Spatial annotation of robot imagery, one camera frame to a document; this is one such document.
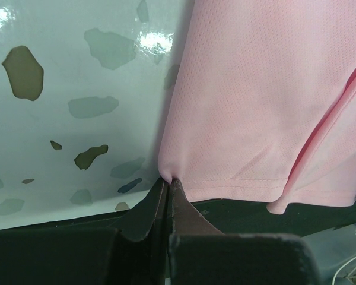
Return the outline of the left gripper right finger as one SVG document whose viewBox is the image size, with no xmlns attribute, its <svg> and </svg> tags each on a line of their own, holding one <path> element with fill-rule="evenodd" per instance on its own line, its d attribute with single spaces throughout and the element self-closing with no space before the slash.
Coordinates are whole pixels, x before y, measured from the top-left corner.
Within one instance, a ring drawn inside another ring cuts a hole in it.
<svg viewBox="0 0 356 285">
<path fill-rule="evenodd" d="M 170 185 L 172 231 L 169 263 L 172 284 L 214 284 L 221 273 L 215 242 L 223 233 L 187 200 L 180 180 Z"/>
</svg>

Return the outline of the pink t shirt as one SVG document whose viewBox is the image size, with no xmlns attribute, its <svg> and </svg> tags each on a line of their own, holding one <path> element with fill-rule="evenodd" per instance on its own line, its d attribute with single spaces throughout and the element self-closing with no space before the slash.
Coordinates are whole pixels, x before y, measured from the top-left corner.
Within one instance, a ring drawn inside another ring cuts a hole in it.
<svg viewBox="0 0 356 285">
<path fill-rule="evenodd" d="M 356 200 L 356 1 L 196 1 L 158 155 L 190 201 Z"/>
</svg>

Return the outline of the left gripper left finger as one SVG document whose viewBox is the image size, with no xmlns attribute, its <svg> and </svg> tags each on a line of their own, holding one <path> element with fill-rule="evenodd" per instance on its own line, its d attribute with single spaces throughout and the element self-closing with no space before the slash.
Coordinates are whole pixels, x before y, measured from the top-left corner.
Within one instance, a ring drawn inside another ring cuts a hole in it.
<svg viewBox="0 0 356 285">
<path fill-rule="evenodd" d="M 158 178 L 146 197 L 115 224 L 107 284 L 164 284 L 168 183 Z"/>
</svg>

